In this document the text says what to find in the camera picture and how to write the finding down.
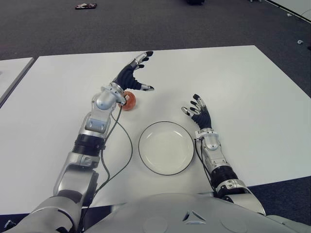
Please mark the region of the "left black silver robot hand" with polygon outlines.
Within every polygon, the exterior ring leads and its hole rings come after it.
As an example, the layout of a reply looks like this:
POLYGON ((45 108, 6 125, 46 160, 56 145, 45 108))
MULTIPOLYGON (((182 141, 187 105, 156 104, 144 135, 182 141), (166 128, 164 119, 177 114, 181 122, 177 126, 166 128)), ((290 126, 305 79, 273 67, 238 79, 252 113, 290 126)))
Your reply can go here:
POLYGON ((117 84, 123 91, 126 89, 153 91, 154 87, 142 84, 134 77, 134 71, 140 68, 144 68, 144 65, 141 63, 148 61, 153 53, 153 51, 146 51, 138 55, 119 72, 119 74, 112 82, 117 84))

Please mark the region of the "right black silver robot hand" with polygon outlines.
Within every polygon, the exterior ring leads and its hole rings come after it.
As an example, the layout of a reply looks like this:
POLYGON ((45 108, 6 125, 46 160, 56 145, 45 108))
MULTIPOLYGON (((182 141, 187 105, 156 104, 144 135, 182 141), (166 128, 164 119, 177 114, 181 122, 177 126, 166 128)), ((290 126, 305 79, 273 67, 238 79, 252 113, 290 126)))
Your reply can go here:
POLYGON ((189 116, 199 126, 200 130, 212 129, 211 117, 204 100, 197 94, 193 95, 193 99, 194 101, 190 101, 193 107, 182 107, 182 112, 189 116))

